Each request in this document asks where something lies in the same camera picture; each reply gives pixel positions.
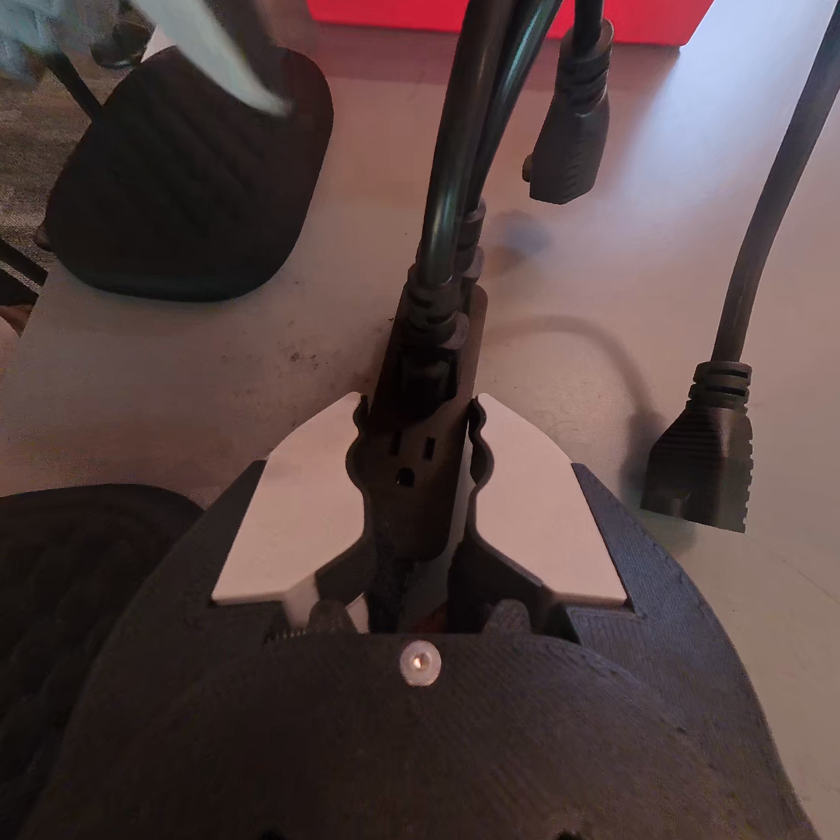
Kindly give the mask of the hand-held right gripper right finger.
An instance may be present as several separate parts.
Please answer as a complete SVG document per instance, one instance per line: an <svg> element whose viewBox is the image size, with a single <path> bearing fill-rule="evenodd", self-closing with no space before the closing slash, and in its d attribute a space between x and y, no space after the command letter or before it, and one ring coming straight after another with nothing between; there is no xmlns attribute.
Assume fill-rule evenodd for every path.
<svg viewBox="0 0 840 840"><path fill-rule="evenodd" d="M468 595L527 608L620 608L628 596L567 454L544 432L478 394L459 576Z"/></svg>

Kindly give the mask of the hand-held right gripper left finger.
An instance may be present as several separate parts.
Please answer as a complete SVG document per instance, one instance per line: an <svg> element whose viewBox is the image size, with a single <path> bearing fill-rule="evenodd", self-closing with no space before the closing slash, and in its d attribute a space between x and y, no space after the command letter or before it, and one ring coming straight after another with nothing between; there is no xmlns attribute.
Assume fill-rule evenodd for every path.
<svg viewBox="0 0 840 840"><path fill-rule="evenodd" d="M318 572L363 535L363 495L346 460L362 402L362 394L348 393L271 451L213 589L214 604L278 602L289 624L308 623L322 597Z"/></svg>

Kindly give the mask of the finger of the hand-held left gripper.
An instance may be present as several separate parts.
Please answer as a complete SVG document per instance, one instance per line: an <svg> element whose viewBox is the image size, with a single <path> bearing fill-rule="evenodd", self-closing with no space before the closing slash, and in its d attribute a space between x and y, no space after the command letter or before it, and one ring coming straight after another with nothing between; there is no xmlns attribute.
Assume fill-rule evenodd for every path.
<svg viewBox="0 0 840 840"><path fill-rule="evenodd" d="M285 118L292 111L285 72L255 2L138 1L195 68L244 105Z"/></svg>

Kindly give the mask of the black power strip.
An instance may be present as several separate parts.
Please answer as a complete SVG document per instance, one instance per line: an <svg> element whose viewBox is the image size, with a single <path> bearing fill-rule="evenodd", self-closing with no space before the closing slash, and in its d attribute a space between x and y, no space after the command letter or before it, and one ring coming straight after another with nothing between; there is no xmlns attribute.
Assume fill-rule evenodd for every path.
<svg viewBox="0 0 840 840"><path fill-rule="evenodd" d="M487 294L469 283L458 314L458 348L448 362L445 399L420 416L425 381L407 382L401 341L407 294L402 294L361 441L357 464L370 493L378 560L423 563L448 543L473 399Z"/></svg>

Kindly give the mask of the black power plug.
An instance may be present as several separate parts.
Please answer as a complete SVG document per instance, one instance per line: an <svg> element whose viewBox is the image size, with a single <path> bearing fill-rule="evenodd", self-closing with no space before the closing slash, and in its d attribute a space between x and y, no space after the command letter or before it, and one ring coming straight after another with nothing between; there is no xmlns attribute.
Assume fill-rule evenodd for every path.
<svg viewBox="0 0 840 840"><path fill-rule="evenodd" d="M421 281L419 260L407 273L406 309L397 352L397 380L406 396L438 405L448 399L455 352L445 348L457 330L462 290L453 275L442 285Z"/></svg>

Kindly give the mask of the black angled plug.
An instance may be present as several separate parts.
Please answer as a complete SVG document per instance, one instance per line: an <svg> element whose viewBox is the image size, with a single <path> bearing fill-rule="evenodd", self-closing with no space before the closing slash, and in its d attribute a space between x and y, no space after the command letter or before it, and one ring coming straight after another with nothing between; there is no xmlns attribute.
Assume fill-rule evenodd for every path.
<svg viewBox="0 0 840 840"><path fill-rule="evenodd" d="M614 28L603 19L594 45L580 52L570 30L560 42L554 91L533 152L523 166L531 199L564 205L594 186L610 122L607 78Z"/></svg>

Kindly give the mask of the red box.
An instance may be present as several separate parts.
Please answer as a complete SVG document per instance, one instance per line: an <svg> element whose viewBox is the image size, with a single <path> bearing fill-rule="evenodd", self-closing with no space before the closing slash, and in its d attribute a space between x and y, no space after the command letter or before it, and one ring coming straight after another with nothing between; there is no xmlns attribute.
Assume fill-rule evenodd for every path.
<svg viewBox="0 0 840 840"><path fill-rule="evenodd" d="M455 33L467 1L308 1L317 22L357 27ZM604 1L604 17L621 45L686 45L712 1Z"/></svg>

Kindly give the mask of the grey blue cloth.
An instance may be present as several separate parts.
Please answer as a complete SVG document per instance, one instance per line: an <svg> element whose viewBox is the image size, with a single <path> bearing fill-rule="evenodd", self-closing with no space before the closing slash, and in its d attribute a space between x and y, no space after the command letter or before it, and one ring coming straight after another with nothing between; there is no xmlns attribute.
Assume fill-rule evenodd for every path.
<svg viewBox="0 0 840 840"><path fill-rule="evenodd" d="M1 2L2 77L33 87L44 75L47 61L63 53L60 16L63 2Z"/></svg>

